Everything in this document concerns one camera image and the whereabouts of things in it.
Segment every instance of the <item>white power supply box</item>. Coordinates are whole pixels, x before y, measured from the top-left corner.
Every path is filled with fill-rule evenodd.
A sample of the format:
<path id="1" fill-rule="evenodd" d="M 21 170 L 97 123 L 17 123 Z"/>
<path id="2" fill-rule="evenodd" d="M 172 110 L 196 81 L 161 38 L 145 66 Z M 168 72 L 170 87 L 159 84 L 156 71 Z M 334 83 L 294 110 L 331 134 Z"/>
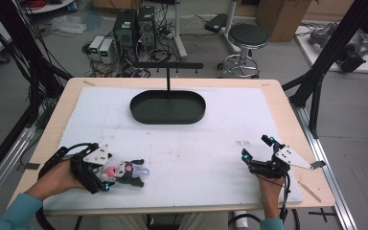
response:
<path id="1" fill-rule="evenodd" d="M 112 38 L 106 38 L 103 40 L 103 44 L 100 48 L 100 55 L 103 64 L 112 64 L 113 60 L 116 57 L 115 46 L 113 45 Z"/>
<path id="2" fill-rule="evenodd" d="M 95 39 L 92 41 L 91 45 L 89 45 L 89 53 L 91 53 L 91 58 L 93 60 L 102 61 L 100 55 L 100 48 L 103 44 L 105 37 L 102 35 L 97 35 Z"/>

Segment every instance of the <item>stool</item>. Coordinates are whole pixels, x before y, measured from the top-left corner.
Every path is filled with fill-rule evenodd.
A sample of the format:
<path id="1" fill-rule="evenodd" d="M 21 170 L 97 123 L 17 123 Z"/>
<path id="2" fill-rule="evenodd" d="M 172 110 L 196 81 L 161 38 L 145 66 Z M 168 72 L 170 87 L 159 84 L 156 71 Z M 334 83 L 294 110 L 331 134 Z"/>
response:
<path id="1" fill-rule="evenodd" d="M 218 69 L 223 69 L 223 74 L 230 73 L 240 78 L 258 79 L 259 68 L 252 58 L 251 50 L 263 48 L 267 44 L 267 32 L 256 25 L 236 24 L 229 30 L 228 39 L 241 48 L 241 53 L 228 56 L 218 65 Z"/>

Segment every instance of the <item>person's arm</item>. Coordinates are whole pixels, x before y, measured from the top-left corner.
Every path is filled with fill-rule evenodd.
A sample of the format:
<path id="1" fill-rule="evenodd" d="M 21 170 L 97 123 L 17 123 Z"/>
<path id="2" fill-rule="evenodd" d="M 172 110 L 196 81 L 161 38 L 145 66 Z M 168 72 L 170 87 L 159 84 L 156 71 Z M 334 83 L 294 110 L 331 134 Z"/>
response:
<path id="1" fill-rule="evenodd" d="M 268 179 L 257 175 L 262 194 L 265 219 L 260 222 L 261 230 L 283 230 L 283 221 L 279 215 L 279 194 L 285 179 Z"/>
<path id="2" fill-rule="evenodd" d="M 49 196 L 64 193 L 70 189 L 84 189 L 70 172 L 70 161 L 54 166 L 24 194 L 19 194 L 0 218 L 0 229 L 28 229 L 28 223 L 35 212 L 43 206 Z"/>

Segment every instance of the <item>concrete floor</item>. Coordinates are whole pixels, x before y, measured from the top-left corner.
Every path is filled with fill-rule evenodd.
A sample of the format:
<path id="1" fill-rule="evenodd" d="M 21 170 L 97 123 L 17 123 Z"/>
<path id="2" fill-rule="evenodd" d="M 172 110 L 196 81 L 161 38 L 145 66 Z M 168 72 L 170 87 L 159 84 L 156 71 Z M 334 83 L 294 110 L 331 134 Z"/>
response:
<path id="1" fill-rule="evenodd" d="M 87 8 L 74 15 L 85 18 L 90 13 Z M 66 10 L 43 13 L 36 20 L 47 23 L 51 18 L 68 14 Z M 113 27 L 115 15 L 102 14 L 105 18 L 97 28 L 75 35 L 46 34 L 44 41 L 58 62 L 73 76 L 83 77 L 90 70 L 86 55 L 81 47 L 94 35 L 108 34 Z M 182 28 L 199 21 L 197 17 L 182 19 Z M 251 18 L 236 18 L 237 21 L 252 22 Z M 202 23 L 194 23 L 189 28 L 202 28 Z M 217 64 L 230 54 L 222 36 L 192 37 L 182 36 L 188 52 L 189 62 L 202 62 L 204 69 L 195 74 L 193 71 L 180 71 L 178 78 L 218 78 L 221 76 Z M 281 84 L 305 74 L 310 66 L 295 40 L 291 42 L 270 42 L 266 47 L 253 53 L 261 68 L 261 79 L 275 79 Z M 162 77 L 161 73 L 151 72 L 151 78 Z M 288 96 L 295 89 L 286 92 Z M 19 119 L 28 105 L 28 83 L 22 78 L 13 61 L 0 63 L 0 144 Z M 339 187 L 352 212 L 357 229 L 368 229 L 368 74 L 343 74 L 329 72 L 323 82 L 321 104 L 318 116 L 318 135 L 327 154 Z M 31 149 L 25 156 L 28 159 Z M 22 172 L 13 171 L 5 185 L 0 189 L 0 215 L 12 197 Z M 333 213 L 332 207 L 324 209 Z M 336 217 L 310 215 L 319 209 L 298 210 L 302 229 L 341 229 Z M 263 217 L 262 212 L 251 212 Z M 50 218 L 58 229 L 74 227 L 77 218 Z M 157 218 L 159 222 L 171 223 L 173 217 Z M 250 226 L 256 226 L 252 220 Z M 80 229 L 94 229 L 98 226 L 98 217 L 85 217 Z M 286 229 L 294 229 L 292 214 L 289 214 Z"/>

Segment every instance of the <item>black oval tray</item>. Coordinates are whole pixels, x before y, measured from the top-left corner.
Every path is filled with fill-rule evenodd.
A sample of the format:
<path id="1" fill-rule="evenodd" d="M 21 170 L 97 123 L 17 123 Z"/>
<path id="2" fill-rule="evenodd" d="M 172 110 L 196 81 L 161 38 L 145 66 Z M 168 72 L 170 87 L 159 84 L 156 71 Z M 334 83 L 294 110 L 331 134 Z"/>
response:
<path id="1" fill-rule="evenodd" d="M 192 91 L 148 90 L 130 101 L 133 118 L 143 124 L 187 125 L 205 113 L 205 100 Z"/>

